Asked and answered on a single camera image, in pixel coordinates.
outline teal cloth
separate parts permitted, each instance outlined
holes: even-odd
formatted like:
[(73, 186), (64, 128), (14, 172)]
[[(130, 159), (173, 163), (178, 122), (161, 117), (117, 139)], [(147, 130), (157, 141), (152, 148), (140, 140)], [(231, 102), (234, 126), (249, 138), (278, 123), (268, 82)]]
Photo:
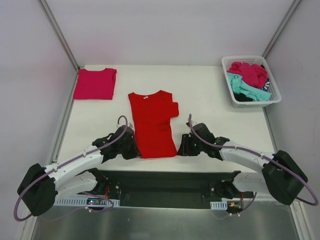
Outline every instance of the teal cloth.
[(232, 91), (235, 94), (244, 94), (253, 101), (269, 101), (271, 93), (261, 89), (249, 86), (242, 80), (242, 76), (233, 73), (227, 73)]

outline gray floor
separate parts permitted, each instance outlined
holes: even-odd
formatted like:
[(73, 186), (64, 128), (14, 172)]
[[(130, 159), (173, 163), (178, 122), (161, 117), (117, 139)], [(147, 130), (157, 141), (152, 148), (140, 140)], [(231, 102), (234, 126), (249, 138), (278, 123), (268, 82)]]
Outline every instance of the gray floor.
[[(73, 207), (54, 206), (43, 215), (60, 217)], [(80, 209), (36, 224), (33, 240), (298, 240), (290, 207), (255, 202), (240, 217), (200, 209), (114, 208), (104, 213)]]

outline pink cloth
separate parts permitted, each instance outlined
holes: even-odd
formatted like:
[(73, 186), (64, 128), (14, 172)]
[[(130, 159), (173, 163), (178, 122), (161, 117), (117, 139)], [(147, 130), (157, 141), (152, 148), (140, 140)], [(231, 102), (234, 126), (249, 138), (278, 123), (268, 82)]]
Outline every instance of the pink cloth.
[(268, 79), (267, 71), (258, 64), (250, 65), (246, 62), (235, 61), (227, 72), (242, 76), (246, 84), (257, 89), (263, 88)]
[(112, 100), (116, 85), (117, 70), (106, 68), (102, 71), (79, 69), (78, 81), (73, 99)]

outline white vent grille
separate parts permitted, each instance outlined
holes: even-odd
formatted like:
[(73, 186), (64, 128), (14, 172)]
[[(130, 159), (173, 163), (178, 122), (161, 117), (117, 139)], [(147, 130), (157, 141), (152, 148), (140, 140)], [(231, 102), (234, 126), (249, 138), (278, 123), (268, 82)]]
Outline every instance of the white vent grille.
[[(69, 206), (69, 207), (111, 207), (111, 203), (106, 200), (100, 201), (101, 205), (89, 205), (87, 204), (88, 197), (86, 196), (70, 196), (61, 200), (58, 200), (54, 203), (55, 206)], [(114, 205), (113, 207), (120, 207), (120, 200), (110, 199)]]
[(227, 210), (228, 203), (226, 200), (222, 201), (211, 201), (210, 202), (211, 210)]

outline metal frame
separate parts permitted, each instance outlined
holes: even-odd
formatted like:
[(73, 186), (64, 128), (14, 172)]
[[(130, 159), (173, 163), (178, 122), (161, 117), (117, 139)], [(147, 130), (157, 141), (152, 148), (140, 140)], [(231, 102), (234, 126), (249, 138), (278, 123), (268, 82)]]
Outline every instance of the metal frame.
[[(47, 20), (49, 21), (52, 30), (54, 31), (57, 39), (59, 40), (61, 47), (63, 48), (65, 54), (67, 55), (72, 67), (78, 72), (78, 70), (80, 69), (80, 66), (78, 65), (57, 21), (56, 18), (54, 17), (54, 14), (52, 12), (52, 10), (50, 9), (48, 3), (46, 0), (37, 0), (42, 8), (42, 10), (44, 11), (44, 14), (47, 18)], [(284, 29), (286, 28), (288, 22), (290, 21), (290, 19), (292, 18), (292, 16), (294, 15), (294, 13), (297, 11), (298, 7), (300, 6), (300, 4), (302, 3), (303, 0), (293, 0), (292, 4), (290, 5), (288, 11), (286, 12), (286, 14), (284, 15), (283, 19), (281, 20), (278, 28), (276, 29), (275, 33), (273, 34), (270, 42), (268, 43), (265, 51), (263, 52), (262, 56), (264, 58), (267, 58), (269, 53), (271, 52), (271, 50), (273, 49), (273, 47), (275, 46), (276, 42), (278, 41), (279, 37), (281, 36), (281, 34), (283, 33)], [(59, 156), (59, 152), (61, 149), (61, 145), (63, 142), (63, 138), (67, 129), (67, 125), (68, 125), (68, 121), (70, 118), (70, 114), (72, 112), (72, 106), (73, 106), (73, 92), (76, 86), (76, 82), (77, 82), (77, 78), (78, 75), (76, 76), (76, 79), (74, 81), (72, 90), (70, 92), (67, 104), (64, 108), (64, 113), (59, 125), (59, 129), (57, 132), (57, 137), (54, 143), (54, 147), (50, 153), (49, 156), (49, 161), (48, 162), (56, 162)], [(268, 114), (265, 108), (263, 108), (263, 113), (265, 116), (265, 120), (269, 129), (269, 133), (270, 133), (270, 137), (271, 137), (271, 141), (272, 141), (272, 145), (273, 148), (276, 152), (277, 150), (277, 146), (276, 146), (276, 142), (274, 139), (274, 135), (270, 126), (270, 122), (268, 119)], [(308, 222), (308, 219), (306, 218), (306, 214), (304, 211), (304, 205), (301, 202), (294, 202), (291, 205), (291, 210), (292, 210), (292, 215), (294, 218), (294, 222), (299, 234), (299, 237), (301, 239), (304, 240), (314, 240), (314, 236), (312, 234), (312, 230), (310, 228), (310, 224)], [(28, 215), (30, 212), (28, 209), (25, 210), (24, 215)], [(32, 233), (34, 231), (35, 225), (36, 225), (36, 217), (30, 217), (27, 221), (21, 223), (19, 231), (17, 233), (17, 239), (21, 239), (21, 240), (29, 240), (32, 236)]]

